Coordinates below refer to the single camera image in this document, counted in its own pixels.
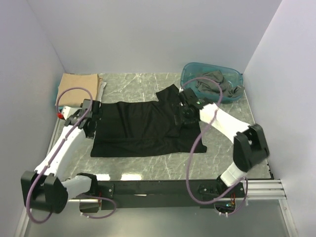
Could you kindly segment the black t shirt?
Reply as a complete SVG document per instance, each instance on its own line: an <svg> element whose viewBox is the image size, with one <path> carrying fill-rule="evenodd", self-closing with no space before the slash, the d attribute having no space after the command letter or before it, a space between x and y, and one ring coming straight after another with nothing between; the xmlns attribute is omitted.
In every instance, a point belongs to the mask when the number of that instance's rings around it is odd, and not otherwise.
<svg viewBox="0 0 316 237"><path fill-rule="evenodd" d="M179 89L171 85L149 102L101 104L91 157L150 157L188 153L200 134L198 122L183 124Z"/></svg>

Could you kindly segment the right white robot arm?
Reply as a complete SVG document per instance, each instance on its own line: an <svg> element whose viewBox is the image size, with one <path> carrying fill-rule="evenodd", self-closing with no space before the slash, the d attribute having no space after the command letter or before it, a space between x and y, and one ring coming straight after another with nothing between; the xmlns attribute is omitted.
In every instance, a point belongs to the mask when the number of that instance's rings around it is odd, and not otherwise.
<svg viewBox="0 0 316 237"><path fill-rule="evenodd" d="M228 197L234 191L234 184L270 155L263 128L238 120L207 98L199 99L190 88L181 89L178 96L177 109L182 124L207 123L233 144L233 162L219 176L217 184L217 193Z"/></svg>

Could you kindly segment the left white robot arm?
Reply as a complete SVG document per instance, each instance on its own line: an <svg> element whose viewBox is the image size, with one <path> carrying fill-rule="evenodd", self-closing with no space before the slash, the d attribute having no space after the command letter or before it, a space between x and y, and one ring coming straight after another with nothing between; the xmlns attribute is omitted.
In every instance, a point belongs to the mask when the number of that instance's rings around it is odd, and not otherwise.
<svg viewBox="0 0 316 237"><path fill-rule="evenodd" d="M99 192L94 174L79 173L68 181L62 181L66 166L73 153L85 139L93 139L97 121L101 118L101 103L85 99L71 113L65 106L62 133L46 158L34 171L26 171L21 177L24 205L27 210L36 209L48 213L60 213L68 200L81 194L94 198Z"/></svg>

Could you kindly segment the grey crumpled t shirt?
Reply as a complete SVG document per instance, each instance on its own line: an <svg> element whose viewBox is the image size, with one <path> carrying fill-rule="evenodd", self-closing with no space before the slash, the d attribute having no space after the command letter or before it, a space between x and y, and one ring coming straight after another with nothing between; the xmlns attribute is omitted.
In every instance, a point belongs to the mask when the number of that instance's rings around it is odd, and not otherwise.
<svg viewBox="0 0 316 237"><path fill-rule="evenodd" d="M230 82L224 78L223 74L219 70L203 73L202 77L211 79L216 82L221 87L224 97L236 98L238 96L241 96L244 92L244 86L232 86ZM196 81L196 88L201 93L214 95L220 94L219 88L214 83L206 79L198 79Z"/></svg>

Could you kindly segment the teal transparent plastic bin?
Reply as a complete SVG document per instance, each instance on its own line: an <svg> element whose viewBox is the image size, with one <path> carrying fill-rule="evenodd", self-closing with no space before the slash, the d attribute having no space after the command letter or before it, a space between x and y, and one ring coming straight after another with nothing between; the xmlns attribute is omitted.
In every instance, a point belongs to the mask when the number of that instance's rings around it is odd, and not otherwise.
<svg viewBox="0 0 316 237"><path fill-rule="evenodd" d="M219 88L219 90L222 90L221 87L213 80L202 77L203 73L212 72L216 70L219 70L223 74L224 78L227 79L232 86L237 86L237 85L243 86L243 76L237 70L227 68L227 67L197 63L197 62L189 63L183 68L181 79L180 79L180 85L184 89L191 88L198 98L209 98L212 101L218 101L220 94L214 95L214 94L201 93L196 88L196 81L198 79L206 79L214 83ZM232 103L240 99L242 95L236 98L228 98L228 97L223 96L221 102Z"/></svg>

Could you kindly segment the white folded t shirt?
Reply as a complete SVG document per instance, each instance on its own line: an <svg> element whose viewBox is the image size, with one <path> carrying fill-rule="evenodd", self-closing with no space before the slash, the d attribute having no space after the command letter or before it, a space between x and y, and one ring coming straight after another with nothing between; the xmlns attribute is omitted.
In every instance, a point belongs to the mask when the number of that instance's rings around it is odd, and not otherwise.
<svg viewBox="0 0 316 237"><path fill-rule="evenodd" d="M107 85L107 83L105 81L101 81L99 83L99 90L98 90L98 94L96 97L96 100L99 102L102 102L102 96L103 96L104 89L105 89L106 85Z"/></svg>

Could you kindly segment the teal folded t shirt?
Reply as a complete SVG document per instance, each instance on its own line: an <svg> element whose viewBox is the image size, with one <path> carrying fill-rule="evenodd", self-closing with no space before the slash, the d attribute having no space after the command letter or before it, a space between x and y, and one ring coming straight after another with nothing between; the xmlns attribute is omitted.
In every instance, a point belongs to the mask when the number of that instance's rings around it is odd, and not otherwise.
<svg viewBox="0 0 316 237"><path fill-rule="evenodd" d="M59 87L59 82L57 82L54 86L53 93L52 93L52 105L55 106L56 100L58 98L58 87Z"/></svg>

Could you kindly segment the black base crossbar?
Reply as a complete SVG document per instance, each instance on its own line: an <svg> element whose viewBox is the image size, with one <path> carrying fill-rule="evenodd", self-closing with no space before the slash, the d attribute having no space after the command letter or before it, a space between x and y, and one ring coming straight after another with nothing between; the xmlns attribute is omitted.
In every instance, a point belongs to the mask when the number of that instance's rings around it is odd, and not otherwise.
<svg viewBox="0 0 316 237"><path fill-rule="evenodd" d="M193 196L210 201L223 193L224 184L215 179L189 181ZM192 207L214 208L214 204L200 205L189 195L184 180L99 181L97 197L109 198L117 208Z"/></svg>

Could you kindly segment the aluminium frame rail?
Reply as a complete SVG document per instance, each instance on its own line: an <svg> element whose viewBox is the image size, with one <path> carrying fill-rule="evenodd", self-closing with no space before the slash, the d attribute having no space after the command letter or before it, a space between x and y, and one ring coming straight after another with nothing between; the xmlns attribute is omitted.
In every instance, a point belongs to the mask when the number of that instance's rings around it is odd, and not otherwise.
<svg viewBox="0 0 316 237"><path fill-rule="evenodd" d="M97 176L99 181L109 181L109 179ZM241 180L237 187L230 190L227 193L227 197L218 199L214 204L214 208L222 205L223 202L229 202L231 200L230 194L238 194L239 197L235 197L234 201L239 200L241 204L236 207L236 210L240 210L242 207L247 206L250 200L277 200L279 202L281 218L284 222L284 229L289 237L298 236L295 223L289 209L287 202L287 196L281 180L277 179L249 179ZM79 203L80 213L96 213L99 210L105 208L106 197L97 197L95 194L93 197L88 197L85 194L81 194L68 202Z"/></svg>

